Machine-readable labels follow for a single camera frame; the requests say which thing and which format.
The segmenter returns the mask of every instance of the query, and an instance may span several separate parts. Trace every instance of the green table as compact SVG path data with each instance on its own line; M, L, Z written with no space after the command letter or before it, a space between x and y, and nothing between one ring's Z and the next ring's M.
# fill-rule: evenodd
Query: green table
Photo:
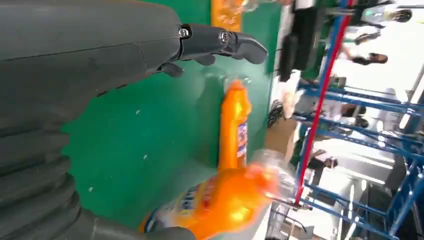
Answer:
M184 23L210 23L208 0L156 0ZM264 144L280 6L266 4L244 17L243 28L270 51L270 62L252 65L218 57L204 67L179 62L181 78L157 74L91 101L64 127L82 204L96 214L138 227L153 208L216 172L220 104L225 76L247 76L253 106L248 155Z

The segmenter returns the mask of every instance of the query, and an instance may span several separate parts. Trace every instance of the orange liquid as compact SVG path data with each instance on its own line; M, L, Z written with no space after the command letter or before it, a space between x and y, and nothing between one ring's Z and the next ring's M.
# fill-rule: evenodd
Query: orange liquid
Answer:
M219 171L246 167L247 121L251 111L247 89L235 80L221 105Z
M197 240L241 231L271 203L264 192L275 192L279 182L277 175L270 177L260 171L251 171L253 174L248 171L249 168L221 171L208 181L190 188L171 208L160 208L157 213L163 211L167 222L189 229ZM187 199L194 199L191 210L179 208L185 206L181 203L186 196L189 196ZM140 232L144 231L146 224L145 220L139 228Z
M242 31L242 12L236 10L243 0L211 0L211 25L230 32Z

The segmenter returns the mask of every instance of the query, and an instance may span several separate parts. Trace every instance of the blue metal shelf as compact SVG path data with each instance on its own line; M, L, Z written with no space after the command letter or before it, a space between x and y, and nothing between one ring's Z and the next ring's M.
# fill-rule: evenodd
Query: blue metal shelf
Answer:
M421 93L421 97L418 100L418 103L424 103L424 92ZM415 133L417 130L419 130L421 124L421 119L417 116L413 116L409 119L408 123L406 124L403 132L405 134L413 134ZM413 144L409 144L408 142L403 142L402 146L404 149L409 150L413 153L417 153L418 151L420 151L419 153L422 154L422 149L417 149L416 146L414 146ZM411 179L412 177L410 177L410 175L414 174L414 171L422 171L423 170L423 164L420 162L416 162L413 158L409 158L409 157L404 157L404 161L405 161L405 170L406 170L406 176L405 178L410 178L408 180L409 182L412 182L413 179ZM417 189L415 189L415 194L417 194L418 196L415 199L415 202L412 202L412 214L414 217L414 221L415 221L415 227L417 228L417 233L419 234L423 234L423 229L422 229L422 225L421 223L424 221L424 208L422 206L424 206L424 192L417 192Z
M302 121L304 123L311 123L313 120L313 117L310 115L295 113L295 116L297 120ZM309 206L315 207L329 214L340 217L343 220L350 222L351 224L356 224L358 227L362 227L368 231L379 234L388 239L398 239L396 237L396 233L399 227L401 226L403 220L407 216L414 202L420 196L422 190L424 189L424 155L422 155L423 143L411 137L385 134L357 126L348 125L342 122L331 121L324 118L320 118L319 123L326 124L328 128L328 130L318 129L316 133L319 135L328 136L403 156L409 160L409 167L402 184L400 185L396 195L393 197L392 202L386 212L371 208L356 201L350 202L348 199L340 195L322 189L318 186L309 185L307 183L304 183L304 185L312 189L315 194L325 194L328 197L335 199L337 202L340 203L341 206L344 207L346 207L347 204L353 204L356 209L365 211L365 217L360 217L356 215L354 217L348 218L346 216L342 216L340 213L330 208L327 208L326 206L315 203L315 201L310 201L308 199L302 199L301 201ZM301 132L303 134L306 133L306 137L308 137L308 131L306 130L307 127L308 126L306 125L302 125L301 127ZM367 142L363 139L357 139L346 134L341 134L336 131L337 128L352 130L353 132L362 134L363 136L366 136L372 140L377 140L383 144ZM369 214L380 216L384 220L384 229L377 228L371 225L366 217Z
M311 97L319 97L320 92L314 84L301 85L305 89L305 94ZM409 114L412 116L424 117L424 105L422 104L409 104L401 103L400 101L393 100L386 97L372 96L363 93L356 93L338 88L330 88L325 94L328 100L334 100L347 104L355 104L374 109L380 109L393 113Z

